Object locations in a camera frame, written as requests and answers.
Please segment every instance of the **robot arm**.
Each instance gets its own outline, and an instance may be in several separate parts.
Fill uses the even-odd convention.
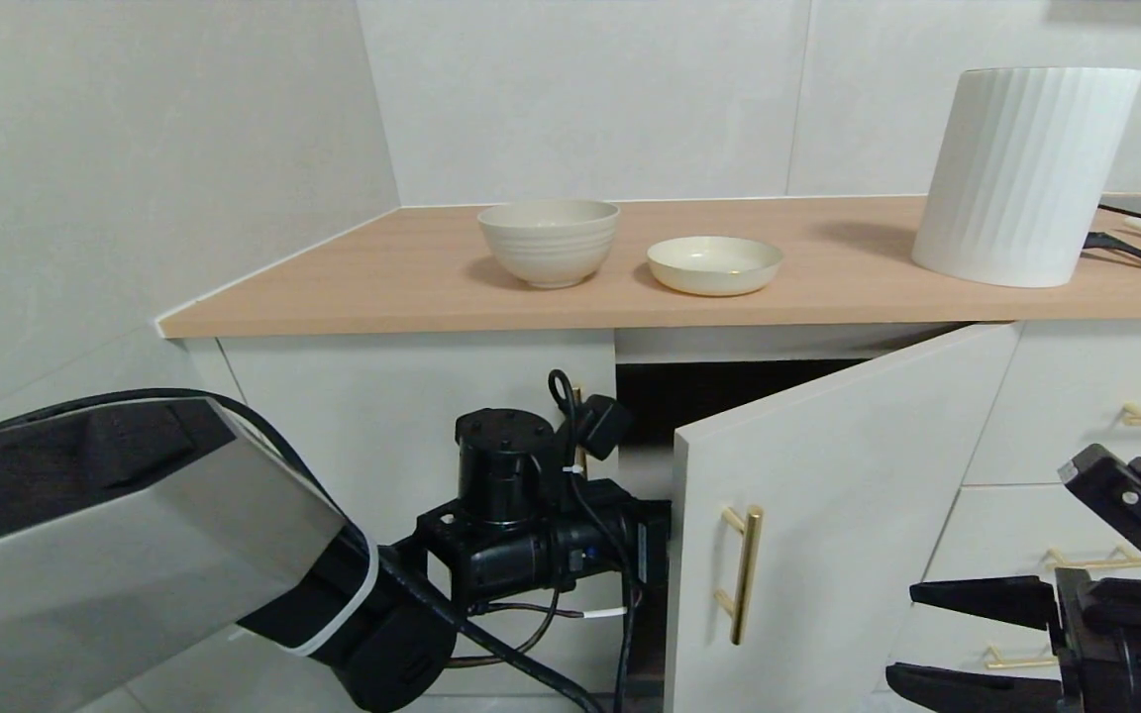
[[[1141,551],[1141,457],[1126,463],[1089,446],[1060,470],[1063,484]],[[1058,603],[1055,602],[1058,591]],[[1049,632],[1061,680],[982,676],[892,664],[888,684],[938,713],[1141,713],[1141,582],[1092,582],[1059,569],[1033,576],[924,582],[915,603]]]
[[[647,585],[665,577],[670,504],[576,483],[607,536],[567,500],[567,479],[583,478],[559,454],[580,444],[606,456],[626,428],[608,398],[590,397],[558,430],[520,411],[462,416],[461,496],[378,546],[241,403],[186,389],[128,396],[0,424],[0,710],[75,710],[234,622],[326,664],[372,712],[423,694],[458,632],[597,710],[468,615],[610,569],[644,572]],[[608,537],[626,543],[626,560]],[[424,578],[430,553],[452,572],[450,600]]]

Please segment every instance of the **shallow dish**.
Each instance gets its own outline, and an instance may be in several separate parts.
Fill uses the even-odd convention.
[[[647,251],[654,279],[689,294],[733,297],[763,289],[777,276],[783,252],[758,240],[691,235]]]

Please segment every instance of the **white dish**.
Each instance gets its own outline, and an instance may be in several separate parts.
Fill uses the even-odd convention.
[[[610,256],[620,206],[599,200],[524,200],[487,208],[478,225],[495,261],[531,287],[570,287]]]
[[[703,297],[755,292],[772,282],[783,264],[783,252],[772,244],[725,235],[664,240],[646,257],[654,279]]]

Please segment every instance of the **open cabinet door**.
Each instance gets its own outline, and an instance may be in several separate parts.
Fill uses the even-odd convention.
[[[1018,337],[964,327],[675,431],[666,712],[847,713],[874,690]],[[727,507],[763,511],[753,573]],[[715,591],[735,605],[739,577],[734,645]]]

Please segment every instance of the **wooden countertop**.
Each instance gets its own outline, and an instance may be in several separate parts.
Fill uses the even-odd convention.
[[[479,206],[404,208],[160,321],[164,337],[534,329],[1141,319],[1141,267],[1098,253],[1060,289],[1002,289],[916,267],[922,197],[622,203],[610,258],[573,289],[529,289],[489,257]],[[1100,211],[1097,229],[1122,229]],[[680,235],[777,244],[783,269],[746,297],[662,287],[646,249]]]

